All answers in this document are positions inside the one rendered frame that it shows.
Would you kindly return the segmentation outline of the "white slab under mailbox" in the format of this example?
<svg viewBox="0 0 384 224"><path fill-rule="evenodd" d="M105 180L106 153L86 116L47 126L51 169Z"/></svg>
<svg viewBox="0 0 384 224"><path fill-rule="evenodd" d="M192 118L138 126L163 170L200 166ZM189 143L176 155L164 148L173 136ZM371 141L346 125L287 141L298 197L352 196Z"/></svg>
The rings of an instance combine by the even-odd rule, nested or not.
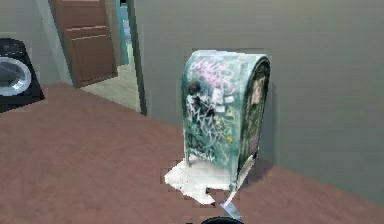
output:
<svg viewBox="0 0 384 224"><path fill-rule="evenodd" d="M241 221L242 216L232 200L238 189L243 185L255 164L255 160L250 157L245 162L235 182L236 188L234 191L230 190L230 174L227 170L198 159L196 156L192 156L190 162L190 165L185 160L179 162L164 175L164 182L180 191L184 196L193 198L201 205L215 203L215 199L209 193L210 190L228 191L229 196L219 205L231 218Z"/></svg>

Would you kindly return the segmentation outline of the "black round object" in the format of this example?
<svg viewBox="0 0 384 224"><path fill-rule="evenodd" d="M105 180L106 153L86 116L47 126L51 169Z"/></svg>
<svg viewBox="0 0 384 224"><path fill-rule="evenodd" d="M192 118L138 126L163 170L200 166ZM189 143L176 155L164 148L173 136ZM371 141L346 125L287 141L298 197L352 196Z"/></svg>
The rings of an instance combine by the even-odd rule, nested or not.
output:
<svg viewBox="0 0 384 224"><path fill-rule="evenodd" d="M241 221L231 218L231 217L211 217L204 221L201 224L243 224Z"/></svg>

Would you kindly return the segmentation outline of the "black washing machine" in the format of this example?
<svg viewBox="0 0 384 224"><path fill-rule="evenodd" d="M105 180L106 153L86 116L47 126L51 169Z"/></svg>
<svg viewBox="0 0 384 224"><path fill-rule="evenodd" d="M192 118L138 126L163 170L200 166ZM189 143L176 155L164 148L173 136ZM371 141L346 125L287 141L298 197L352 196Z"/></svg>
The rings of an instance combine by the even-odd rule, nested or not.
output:
<svg viewBox="0 0 384 224"><path fill-rule="evenodd" d="M44 99L24 42L0 38L0 113Z"/></svg>

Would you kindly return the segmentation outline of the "green graffiti mailbox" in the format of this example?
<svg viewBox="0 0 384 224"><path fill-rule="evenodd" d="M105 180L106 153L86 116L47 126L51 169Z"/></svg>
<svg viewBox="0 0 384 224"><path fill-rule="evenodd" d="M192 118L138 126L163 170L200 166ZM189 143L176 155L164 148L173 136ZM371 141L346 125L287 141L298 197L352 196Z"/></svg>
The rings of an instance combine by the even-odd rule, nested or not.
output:
<svg viewBox="0 0 384 224"><path fill-rule="evenodd" d="M196 50L181 78L184 157L226 170L231 191L259 152L271 64L265 54Z"/></svg>

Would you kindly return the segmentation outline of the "brown room door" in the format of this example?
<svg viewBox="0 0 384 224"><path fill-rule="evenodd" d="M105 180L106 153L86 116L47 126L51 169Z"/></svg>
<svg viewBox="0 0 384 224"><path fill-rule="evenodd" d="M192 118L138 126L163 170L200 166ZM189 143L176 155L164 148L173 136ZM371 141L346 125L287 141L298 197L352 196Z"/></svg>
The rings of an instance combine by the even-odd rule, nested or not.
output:
<svg viewBox="0 0 384 224"><path fill-rule="evenodd" d="M73 85L117 76L105 0L52 0Z"/></svg>

